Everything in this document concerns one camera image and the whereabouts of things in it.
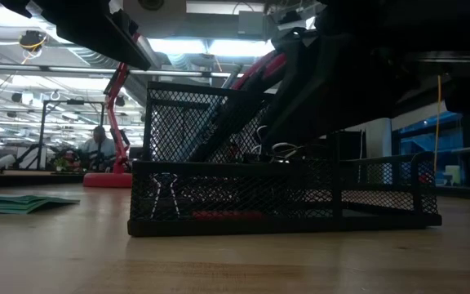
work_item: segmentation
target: black mesh desk organizer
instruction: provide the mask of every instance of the black mesh desk organizer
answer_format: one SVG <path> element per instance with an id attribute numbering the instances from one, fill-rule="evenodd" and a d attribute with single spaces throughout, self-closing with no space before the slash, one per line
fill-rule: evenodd
<path id="1" fill-rule="evenodd" d="M 333 135 L 331 158 L 244 163 L 269 96 L 159 82 L 148 93 L 132 236 L 441 225 L 431 153 L 339 161 Z"/>

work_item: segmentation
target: ceiling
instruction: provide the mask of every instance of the ceiling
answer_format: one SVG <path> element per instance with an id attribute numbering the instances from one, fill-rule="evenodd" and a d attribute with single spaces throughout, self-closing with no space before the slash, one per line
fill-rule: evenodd
<path id="1" fill-rule="evenodd" d="M 249 1 L 247 5 L 233 1 L 188 1 L 188 13 L 182 27 L 172 40 L 185 40 L 198 42 L 200 51 L 190 51 L 189 46 L 180 46 L 182 52 L 175 50 L 175 45 L 155 46 L 157 40 L 144 40 L 143 49 L 156 67 L 174 69 L 170 53 L 180 53 L 190 60 L 194 70 L 230 72 L 235 65 L 244 65 L 249 68 L 258 58 L 273 49 L 267 42 L 268 32 L 260 36 L 243 38 L 238 33 L 239 11 L 256 11 L 258 13 L 272 13 L 299 7 L 310 7 L 314 1 Z M 121 1 L 111 1 L 112 10 L 118 9 Z M 211 25 L 215 17 L 216 25 Z M 47 43 L 37 57 L 29 56 L 18 40 L 27 30 L 37 30 L 46 33 Z M 239 43 L 219 44 L 225 39 L 237 40 Z M 242 49 L 250 47 L 251 50 L 242 54 Z M 38 16 L 26 19 L 4 7 L 0 7 L 0 64 L 51 65 L 74 67 L 106 67 L 114 68 L 115 60 L 110 60 L 93 51 L 75 46 L 59 38 L 55 33 L 55 26 L 47 23 Z M 142 145 L 144 124 L 141 116 L 144 113 L 143 102 L 146 90 L 143 86 L 147 78 L 129 77 L 127 84 L 121 91 L 126 104 L 116 107 L 117 120 L 120 128 L 126 130 L 133 145 Z M 44 100 L 69 99 L 84 100 L 84 105 L 67 105 L 61 102 L 56 109 L 48 106 L 50 113 L 46 116 L 45 139 L 49 145 L 78 146 L 91 138 L 91 130 L 99 123 L 100 104 L 88 102 L 104 102 L 102 91 L 108 84 L 108 79 L 99 77 L 55 77 L 30 76 L 26 73 L 8 71 L 0 74 L 0 148 L 8 145 L 30 145 L 37 143 L 39 138 L 42 107 Z M 189 78 L 164 78 L 165 82 L 187 82 L 219 87 L 223 79 L 190 80 Z M 12 96 L 21 94 L 23 102 L 13 102 Z M 104 125 L 107 126 L 107 115 L 104 116 Z"/>

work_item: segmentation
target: metal mesh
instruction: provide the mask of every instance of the metal mesh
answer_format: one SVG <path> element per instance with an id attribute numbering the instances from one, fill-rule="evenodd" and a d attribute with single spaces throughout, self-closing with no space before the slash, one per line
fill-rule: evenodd
<path id="1" fill-rule="evenodd" d="M 351 168 L 344 169 L 342 201 L 350 207 L 363 204 L 391 208 L 392 213 L 417 213 L 416 202 L 421 199 L 422 213 L 437 214 L 436 195 L 431 189 L 432 162 L 411 163 L 411 157 L 408 159 L 392 163 L 355 161 Z M 412 175 L 412 164 L 418 165 L 418 175 Z"/>
<path id="2" fill-rule="evenodd" d="M 131 219 L 258 220 L 332 216 L 331 197 L 328 190 L 323 189 L 328 183 L 322 182 L 327 177 L 319 176 L 317 181 L 313 178 L 134 174 Z"/>
<path id="3" fill-rule="evenodd" d="M 145 137 L 152 157 L 134 163 L 131 221 L 318 223 L 340 216 L 437 214 L 429 154 L 339 164 L 305 155 L 267 163 L 255 154 L 253 136 L 265 98 L 223 89 L 152 86 Z"/>
<path id="4" fill-rule="evenodd" d="M 149 89 L 153 161 L 238 163 L 256 145 L 259 97 Z"/>
<path id="5" fill-rule="evenodd" d="M 438 214 L 436 192 L 434 192 L 435 179 L 434 168 L 431 161 L 418 163 L 419 193 L 422 198 L 422 210 L 424 213 Z"/>

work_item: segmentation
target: ceiling duct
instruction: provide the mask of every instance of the ceiling duct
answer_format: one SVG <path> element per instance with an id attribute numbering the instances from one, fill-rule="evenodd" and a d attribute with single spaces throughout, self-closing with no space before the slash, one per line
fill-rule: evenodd
<path id="1" fill-rule="evenodd" d="M 119 65 L 117 61 L 86 48 L 70 48 L 69 50 L 88 63 L 92 68 L 115 69 Z M 146 87 L 148 79 L 148 77 L 131 75 L 124 82 L 124 87 L 128 93 L 142 107 L 146 106 Z"/>
<path id="2" fill-rule="evenodd" d="M 186 54 L 167 54 L 167 56 L 171 65 L 173 65 L 173 67 L 175 67 L 175 69 L 177 70 L 201 71 L 201 69 L 197 65 L 194 65 L 192 63 L 191 59 Z M 190 79 L 195 82 L 207 83 L 208 85 L 210 85 L 209 78 L 190 78 Z"/>

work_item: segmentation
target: black cable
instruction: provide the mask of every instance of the black cable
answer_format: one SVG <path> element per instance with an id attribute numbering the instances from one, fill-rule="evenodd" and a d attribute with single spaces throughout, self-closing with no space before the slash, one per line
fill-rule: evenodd
<path id="1" fill-rule="evenodd" d="M 13 76 L 16 75 L 17 72 L 13 73 L 13 74 L 9 74 L 7 78 L 5 78 L 5 80 L 0 83 L 0 90 L 1 90 L 1 87 L 5 84 L 5 82 L 7 82 L 10 78 L 12 78 Z M 5 91 L 5 89 L 7 89 L 8 87 L 8 84 L 2 89 L 3 91 Z"/>
<path id="2" fill-rule="evenodd" d="M 235 5 L 235 7 L 233 8 L 233 11 L 232 11 L 232 14 L 233 14 L 233 15 L 235 14 L 235 10 L 237 9 L 237 7 L 238 7 L 239 5 L 241 5 L 241 4 L 246 5 L 247 7 L 249 7 L 249 8 L 251 9 L 251 11 L 255 12 L 255 9 L 253 9 L 253 7 L 251 7 L 250 4 L 248 4 L 248 3 L 245 2 L 245 1 L 239 1 L 239 2 Z"/>

